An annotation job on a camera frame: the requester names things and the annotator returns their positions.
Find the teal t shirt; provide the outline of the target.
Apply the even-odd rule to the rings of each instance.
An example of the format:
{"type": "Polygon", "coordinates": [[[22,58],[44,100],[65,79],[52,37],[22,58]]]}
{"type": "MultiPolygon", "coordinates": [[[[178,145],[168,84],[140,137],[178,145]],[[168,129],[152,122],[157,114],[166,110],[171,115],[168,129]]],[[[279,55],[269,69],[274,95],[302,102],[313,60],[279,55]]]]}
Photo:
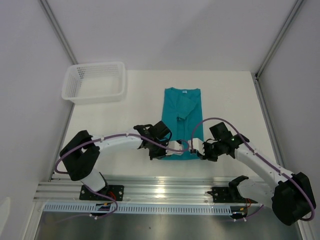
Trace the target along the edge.
{"type": "Polygon", "coordinates": [[[198,125],[203,120],[201,90],[166,88],[161,120],[172,132],[172,141],[203,141],[204,128],[198,125]]]}

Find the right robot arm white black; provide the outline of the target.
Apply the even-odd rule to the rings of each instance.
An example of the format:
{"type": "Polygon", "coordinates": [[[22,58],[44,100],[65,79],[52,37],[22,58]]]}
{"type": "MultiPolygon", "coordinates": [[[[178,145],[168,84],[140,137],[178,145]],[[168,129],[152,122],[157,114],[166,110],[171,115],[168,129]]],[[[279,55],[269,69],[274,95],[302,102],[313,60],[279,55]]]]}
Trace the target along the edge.
{"type": "Polygon", "coordinates": [[[272,209],[285,225],[297,221],[309,222],[315,217],[316,201],[309,178],[302,172],[293,173],[260,153],[240,132],[232,134],[227,123],[220,122],[210,128],[212,140],[192,138],[192,151],[201,160],[216,162],[222,155],[241,162],[263,181],[260,184],[241,175],[228,183],[225,192],[213,187],[208,194],[215,203],[245,203],[253,201],[272,209]]]}

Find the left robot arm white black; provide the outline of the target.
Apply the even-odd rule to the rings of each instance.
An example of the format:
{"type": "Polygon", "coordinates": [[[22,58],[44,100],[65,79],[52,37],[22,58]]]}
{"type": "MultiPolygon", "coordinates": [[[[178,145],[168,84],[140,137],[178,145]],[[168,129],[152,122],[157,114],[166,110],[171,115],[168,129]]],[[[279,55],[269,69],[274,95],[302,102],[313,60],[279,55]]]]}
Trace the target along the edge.
{"type": "Polygon", "coordinates": [[[98,158],[124,150],[149,150],[149,157],[166,156],[172,132],[159,121],[155,125],[136,125],[123,133],[93,136],[87,130],[78,132],[59,153],[66,174],[74,182],[80,181],[91,189],[97,200],[108,196],[109,188],[103,175],[95,169],[98,158]]]}

